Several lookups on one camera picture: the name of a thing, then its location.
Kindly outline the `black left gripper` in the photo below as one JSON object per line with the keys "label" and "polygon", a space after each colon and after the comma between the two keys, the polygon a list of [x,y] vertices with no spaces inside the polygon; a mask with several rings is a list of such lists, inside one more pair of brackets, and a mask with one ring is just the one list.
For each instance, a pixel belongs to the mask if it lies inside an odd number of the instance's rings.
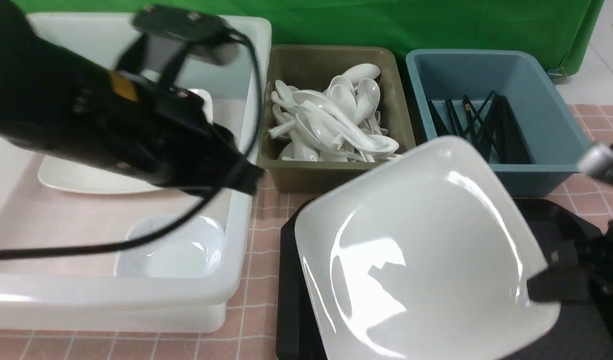
{"label": "black left gripper", "polygon": [[192,171],[236,158],[233,133],[210,123],[201,96],[157,85],[153,57],[139,75],[74,89],[0,82],[0,138],[24,150],[187,191]]}

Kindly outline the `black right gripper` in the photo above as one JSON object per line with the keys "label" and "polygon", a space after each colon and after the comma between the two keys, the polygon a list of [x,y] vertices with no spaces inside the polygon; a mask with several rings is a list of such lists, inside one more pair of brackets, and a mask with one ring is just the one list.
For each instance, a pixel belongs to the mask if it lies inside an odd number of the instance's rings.
{"label": "black right gripper", "polygon": [[604,294],[613,296],[613,219],[605,234],[577,239],[574,244],[576,250],[551,251],[549,265],[527,280],[531,301],[588,302],[590,278]]}

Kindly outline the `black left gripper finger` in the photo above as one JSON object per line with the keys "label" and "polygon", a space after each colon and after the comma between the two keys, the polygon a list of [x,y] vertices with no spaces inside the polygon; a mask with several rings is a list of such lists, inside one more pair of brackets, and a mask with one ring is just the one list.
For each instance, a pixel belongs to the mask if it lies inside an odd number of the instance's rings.
{"label": "black left gripper finger", "polygon": [[226,180],[234,167],[242,157],[225,158],[209,157],[203,161],[197,170],[191,171],[190,183],[186,187],[186,193],[195,197],[205,197],[211,191],[229,189],[246,195],[254,195],[260,179],[265,174],[265,169],[244,161],[238,167],[238,173]]}

